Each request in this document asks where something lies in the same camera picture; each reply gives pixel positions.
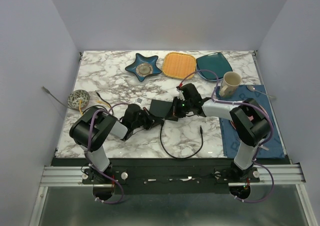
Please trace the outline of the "black network switch box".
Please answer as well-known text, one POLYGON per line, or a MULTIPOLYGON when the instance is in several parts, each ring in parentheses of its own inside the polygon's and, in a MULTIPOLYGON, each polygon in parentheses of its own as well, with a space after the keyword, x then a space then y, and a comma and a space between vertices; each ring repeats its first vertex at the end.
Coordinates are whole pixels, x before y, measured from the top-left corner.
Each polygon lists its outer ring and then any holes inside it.
POLYGON ((163 101, 163 100, 152 99, 149 111, 154 116, 165 119, 165 117, 171 107, 171 104, 172 104, 172 101, 163 101))

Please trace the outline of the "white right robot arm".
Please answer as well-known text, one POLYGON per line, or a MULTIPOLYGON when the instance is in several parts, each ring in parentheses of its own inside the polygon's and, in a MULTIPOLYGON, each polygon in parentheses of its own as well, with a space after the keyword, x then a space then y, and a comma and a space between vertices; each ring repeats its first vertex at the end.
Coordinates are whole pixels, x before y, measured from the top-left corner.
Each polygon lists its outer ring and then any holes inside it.
POLYGON ((199 117, 216 117, 233 122, 240 139, 240 146, 233 159, 230 177, 241 182, 248 176, 257 156, 258 147, 272 138, 274 127, 270 117, 253 98, 245 101, 225 101, 211 97, 202 98, 192 83, 177 87, 178 96, 173 98, 168 119, 185 118, 193 113, 199 117))

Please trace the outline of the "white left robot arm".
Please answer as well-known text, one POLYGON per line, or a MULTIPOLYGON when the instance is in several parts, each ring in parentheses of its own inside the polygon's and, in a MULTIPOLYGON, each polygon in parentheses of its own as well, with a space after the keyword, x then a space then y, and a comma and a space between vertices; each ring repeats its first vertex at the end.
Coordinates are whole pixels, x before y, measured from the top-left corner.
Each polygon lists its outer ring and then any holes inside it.
POLYGON ((163 118, 134 103, 127 106, 122 119, 116 118, 105 109, 92 106, 71 126, 69 136, 81 146, 85 158, 95 168, 93 177, 104 184, 111 177, 108 169, 110 160, 103 148, 108 135, 126 141, 136 129, 148 131, 163 123, 163 118))

